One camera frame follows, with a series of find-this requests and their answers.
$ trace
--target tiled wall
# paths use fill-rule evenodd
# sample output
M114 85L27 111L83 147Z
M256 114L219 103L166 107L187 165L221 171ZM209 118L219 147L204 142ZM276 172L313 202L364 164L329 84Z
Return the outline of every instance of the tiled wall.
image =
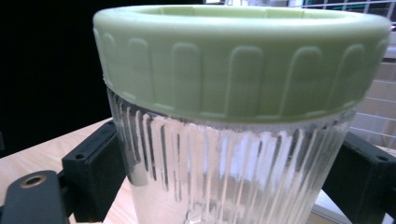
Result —
M396 63L381 64L350 131L372 144L396 149Z

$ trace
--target wooden table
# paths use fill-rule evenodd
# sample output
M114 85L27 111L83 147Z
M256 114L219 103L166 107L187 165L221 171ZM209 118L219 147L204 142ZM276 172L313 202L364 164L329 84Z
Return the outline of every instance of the wooden table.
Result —
M69 151L75 148L106 121L108 121L108 119L0 159L0 204L4 203L7 186L18 178L42 170L60 172L62 170L62 157L64 157ZM76 223L73 216L70 217L70 222ZM134 202L126 179L124 180L104 223L137 224L136 214L134 212ZM312 214L308 223L333 224L334 222Z

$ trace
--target green lid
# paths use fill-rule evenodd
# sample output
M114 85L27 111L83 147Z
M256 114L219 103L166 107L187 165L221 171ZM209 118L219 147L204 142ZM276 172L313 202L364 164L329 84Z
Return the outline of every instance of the green lid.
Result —
M93 22L117 95L171 116L247 123L355 106L390 33L375 15L274 7L119 7Z

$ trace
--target wooden surface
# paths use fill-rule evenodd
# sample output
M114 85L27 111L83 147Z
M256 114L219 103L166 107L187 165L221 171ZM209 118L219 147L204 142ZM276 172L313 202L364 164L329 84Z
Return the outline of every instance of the wooden surface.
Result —
M0 159L0 204L4 203L7 186L18 178L42 170L61 171L61 158L106 121L108 119ZM73 217L70 218L70 222L76 223ZM134 203L126 180L124 180L104 223L137 223ZM308 223L333 224L334 222L317 215L311 215Z

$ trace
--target clear ribbed container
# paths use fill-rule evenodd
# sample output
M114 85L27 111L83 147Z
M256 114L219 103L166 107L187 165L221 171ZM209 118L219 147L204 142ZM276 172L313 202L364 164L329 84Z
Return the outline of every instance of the clear ribbed container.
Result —
M139 224L305 224L390 32L379 16L273 7L93 21Z
M108 97L141 224L305 223L355 114L236 124Z

